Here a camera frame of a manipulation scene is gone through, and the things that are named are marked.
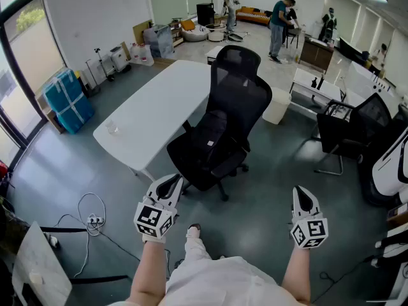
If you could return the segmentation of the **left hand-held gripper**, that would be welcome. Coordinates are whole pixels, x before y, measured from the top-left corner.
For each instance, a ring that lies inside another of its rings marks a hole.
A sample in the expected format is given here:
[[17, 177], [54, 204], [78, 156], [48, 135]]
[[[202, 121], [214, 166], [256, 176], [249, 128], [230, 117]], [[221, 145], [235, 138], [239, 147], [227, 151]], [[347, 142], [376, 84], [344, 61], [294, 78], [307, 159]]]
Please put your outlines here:
[[139, 233], [151, 238], [164, 238], [175, 224], [176, 205], [184, 179], [179, 174], [161, 177], [153, 182], [143, 201], [138, 203], [134, 224]]

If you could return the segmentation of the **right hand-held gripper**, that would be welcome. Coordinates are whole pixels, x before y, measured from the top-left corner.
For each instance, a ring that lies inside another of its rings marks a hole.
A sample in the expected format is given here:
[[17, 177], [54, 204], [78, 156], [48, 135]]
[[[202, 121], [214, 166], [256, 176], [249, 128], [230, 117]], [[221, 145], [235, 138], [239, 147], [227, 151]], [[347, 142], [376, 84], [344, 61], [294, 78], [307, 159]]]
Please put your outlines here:
[[[300, 211], [309, 215], [298, 215]], [[320, 212], [317, 198], [306, 188], [293, 188], [293, 227], [291, 238], [299, 249], [319, 247], [328, 238], [328, 221]]]

